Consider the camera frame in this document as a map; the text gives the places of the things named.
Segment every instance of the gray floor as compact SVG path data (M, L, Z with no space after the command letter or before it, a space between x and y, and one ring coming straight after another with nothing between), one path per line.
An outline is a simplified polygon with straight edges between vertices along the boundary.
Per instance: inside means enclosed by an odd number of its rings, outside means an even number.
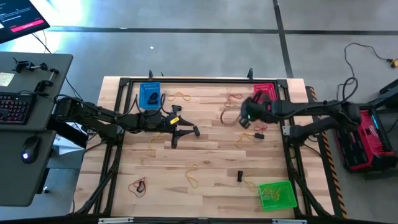
M272 0L32 0L52 26L109 28L229 28L277 29ZM285 29L398 30L394 0L279 0ZM38 33L44 40L43 33ZM104 76L155 75L286 77L278 34L159 34L46 32L53 53L73 54L68 74L85 101L96 102ZM336 85L351 74L343 49L350 42L372 45L382 57L398 57L397 36L286 35L295 78L304 78L318 98L336 97ZM32 36L1 44L0 50L43 52ZM373 99L378 90L397 78L398 70L357 46L348 60L359 79L355 102ZM73 94L68 86L63 93ZM390 127L394 119L385 119ZM350 218L395 223L398 220L398 178L366 182L350 174L333 150ZM27 208L0 208L0 220L68 213L78 170L54 169L48 195L38 195Z

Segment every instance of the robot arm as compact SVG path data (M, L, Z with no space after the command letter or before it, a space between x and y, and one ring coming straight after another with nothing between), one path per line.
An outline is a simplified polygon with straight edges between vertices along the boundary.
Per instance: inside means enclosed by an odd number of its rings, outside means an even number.
M180 137L190 133L199 136L200 133L194 124L177 115L182 110L181 106L173 105L172 108L172 112L166 112L167 116L162 115L160 110L121 114L96 106L93 103L82 102L77 98L65 96L57 100L54 116L57 120L64 122L79 123L84 129L91 129L101 137L107 138L115 138L121 129L134 134L141 131L170 133L172 134L172 148L175 149ZM193 126L193 129L177 130L178 124Z
M243 102L239 119L242 127L248 128L249 122L257 119L265 123L278 123L293 116L329 116L305 126L285 126L284 135L289 137L289 143L294 146L302 146L309 136L321 131L333 128L354 131L361 123L358 105L350 102L292 103L285 100L271 101L265 98L259 104L257 101L261 94L260 92Z

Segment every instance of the green mesh basket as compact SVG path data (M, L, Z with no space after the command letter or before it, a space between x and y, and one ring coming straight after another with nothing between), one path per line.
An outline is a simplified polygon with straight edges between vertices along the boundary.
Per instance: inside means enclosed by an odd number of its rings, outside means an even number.
M292 183L289 180L259 185L259 193L265 211L297 207Z

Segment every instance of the wooden table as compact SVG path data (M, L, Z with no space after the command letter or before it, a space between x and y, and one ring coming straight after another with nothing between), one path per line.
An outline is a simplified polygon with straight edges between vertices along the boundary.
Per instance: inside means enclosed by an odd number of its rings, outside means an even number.
M98 105L113 110L120 77L105 77L99 94ZM304 81L288 79L289 93L293 102L307 102ZM242 93L244 99L253 93L253 84L224 83L162 83L162 92L167 96L176 92L190 95L185 101L181 96L174 101L166 100L165 110L171 105L180 105L181 115L195 123L201 132L197 138L190 134L180 138L178 147L170 147L171 136L152 142L155 157L147 155L149 141L158 133L126 133L121 154L118 179L114 195L112 216L132 217L216 217L216 218L293 218L292 209L265 212L259 194L252 192L244 182L237 182L238 170L252 173L246 179L258 184L287 180L287 169L278 124L267 124L265 140L253 141L244 138L243 147L236 147L235 140L243 132L253 134L256 122L249 129L238 123L223 126L220 113L229 93ZM131 102L139 93L139 83L134 84ZM234 109L225 113L225 120L232 121L239 114L242 100L234 99ZM296 124L307 124L312 118L296 117ZM90 141L87 147L99 143L99 138ZM317 143L306 144L318 149ZM99 146L84 156L76 191L76 209L79 209L97 187L103 163L104 149ZM325 172L321 158L302 147L302 160L308 188L326 211L333 214ZM185 172L197 164L199 169L190 172L198 187L193 188ZM142 177L147 178L147 192L137 198L128 191L129 184ZM298 202L304 211L303 197L298 188Z

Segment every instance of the backlit keyboard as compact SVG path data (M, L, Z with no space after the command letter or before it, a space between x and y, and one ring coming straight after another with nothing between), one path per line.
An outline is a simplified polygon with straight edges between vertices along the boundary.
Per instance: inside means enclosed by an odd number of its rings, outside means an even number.
M36 94L0 92L0 124L26 124Z

